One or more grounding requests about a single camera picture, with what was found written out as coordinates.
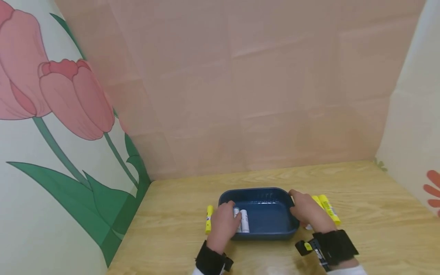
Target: yellow glue stick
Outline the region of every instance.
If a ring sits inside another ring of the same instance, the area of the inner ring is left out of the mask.
[[[205,234],[209,235],[211,233],[211,216],[214,213],[214,206],[208,205],[208,209],[206,210],[206,227]]]
[[[319,200],[318,196],[312,196],[312,199],[322,208],[324,209],[323,204],[321,203],[321,201]]]
[[[335,225],[340,225],[341,220],[336,215],[333,207],[331,206],[331,204],[329,202],[329,199],[327,199],[327,197],[325,195],[319,195],[318,198],[321,201],[321,204],[322,204],[324,210],[327,212],[327,214],[329,214],[331,219],[334,221]]]

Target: black wrist strap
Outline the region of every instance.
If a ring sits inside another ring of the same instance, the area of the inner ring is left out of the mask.
[[[359,252],[353,245],[344,230],[328,233],[313,233],[319,243],[319,249],[329,265],[338,265],[340,262],[351,260]]]
[[[203,243],[195,259],[195,266],[204,275],[219,275],[223,269],[230,271],[233,263],[233,260],[226,257],[226,254],[220,255],[209,249],[206,246],[206,241]]]

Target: white sleeve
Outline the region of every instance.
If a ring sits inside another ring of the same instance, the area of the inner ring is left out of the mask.
[[[195,268],[193,275],[203,275],[203,273],[198,268]]]
[[[195,268],[192,275],[204,275],[204,274],[198,268]]]
[[[327,273],[327,275],[367,275],[362,265],[355,268],[337,269]]]

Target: green tulip stem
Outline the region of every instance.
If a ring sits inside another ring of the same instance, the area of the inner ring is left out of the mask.
[[[69,170],[69,172],[74,176],[77,181],[79,181],[82,185],[86,186],[88,189],[92,189],[90,183],[87,179],[78,171],[78,169],[73,165],[73,163],[69,160],[69,158],[64,154],[51,132],[49,131],[46,123],[41,117],[33,117],[33,122],[37,126],[44,140],[47,142],[49,147],[54,152],[55,156],[63,163],[63,165]]]
[[[125,162],[122,160],[121,155],[118,153],[118,151],[116,150],[115,145],[113,144],[113,142],[110,139],[110,136],[108,133],[104,133],[104,137],[106,137],[107,143],[110,146],[110,149],[112,150],[114,156],[116,157],[117,161],[119,162],[119,164],[122,166],[122,168],[124,169],[125,173],[127,174],[127,176],[130,178],[130,180],[133,182],[133,184],[138,187],[138,183],[136,181],[136,179],[133,177],[133,175],[130,173],[130,170],[128,169],[127,165],[125,164]]]

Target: pink wall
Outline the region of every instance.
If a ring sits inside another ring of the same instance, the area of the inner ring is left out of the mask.
[[[153,179],[372,159],[424,0],[56,0]]]

